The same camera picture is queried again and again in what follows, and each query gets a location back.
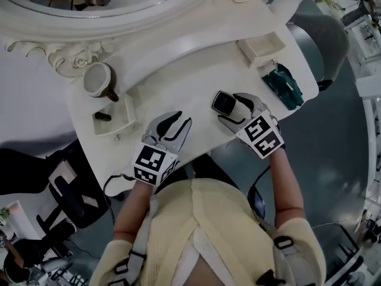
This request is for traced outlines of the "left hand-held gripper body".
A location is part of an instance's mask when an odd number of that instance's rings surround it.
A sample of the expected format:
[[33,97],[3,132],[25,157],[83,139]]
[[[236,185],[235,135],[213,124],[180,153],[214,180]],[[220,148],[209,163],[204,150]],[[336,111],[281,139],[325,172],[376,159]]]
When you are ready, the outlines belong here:
[[160,137],[152,130],[142,136],[132,159],[133,177],[152,186],[160,186],[174,172],[180,159],[180,135]]

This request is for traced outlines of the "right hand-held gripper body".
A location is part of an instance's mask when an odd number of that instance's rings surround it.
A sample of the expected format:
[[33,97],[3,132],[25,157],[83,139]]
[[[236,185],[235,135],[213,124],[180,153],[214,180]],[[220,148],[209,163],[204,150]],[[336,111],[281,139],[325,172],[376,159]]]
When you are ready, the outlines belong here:
[[235,136],[261,159],[265,159],[285,142],[277,128],[277,120],[267,109],[255,109]]

